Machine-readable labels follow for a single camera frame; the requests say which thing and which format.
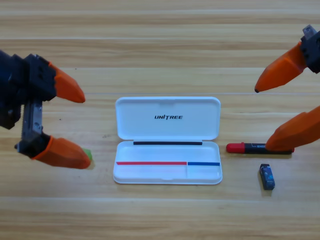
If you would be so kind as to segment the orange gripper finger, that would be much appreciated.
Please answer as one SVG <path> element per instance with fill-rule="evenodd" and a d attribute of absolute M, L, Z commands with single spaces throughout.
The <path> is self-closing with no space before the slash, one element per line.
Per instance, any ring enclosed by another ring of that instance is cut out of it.
<path fill-rule="evenodd" d="M 279 126 L 268 139 L 269 151 L 288 151 L 317 141 L 320 138 L 320 108 L 302 112 Z"/>
<path fill-rule="evenodd" d="M 50 136 L 46 148 L 32 160 L 40 161 L 53 167 L 86 169 L 91 159 L 77 144 L 65 139 Z"/>

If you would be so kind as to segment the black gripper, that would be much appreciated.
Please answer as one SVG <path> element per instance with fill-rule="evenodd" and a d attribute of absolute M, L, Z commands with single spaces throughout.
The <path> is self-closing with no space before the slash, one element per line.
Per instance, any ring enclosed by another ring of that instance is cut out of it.
<path fill-rule="evenodd" d="M 320 72 L 320 32 L 310 24 L 302 31 L 304 36 L 301 42 L 278 57 L 262 72 L 254 87 L 256 93 L 287 84 L 306 67 L 315 74 Z"/>
<path fill-rule="evenodd" d="M 15 149 L 29 158 L 43 152 L 50 137 L 43 132 L 43 102 L 55 97 L 84 103 L 77 81 L 39 55 L 21 58 L 0 53 L 0 125 L 12 129 L 23 120 Z"/>

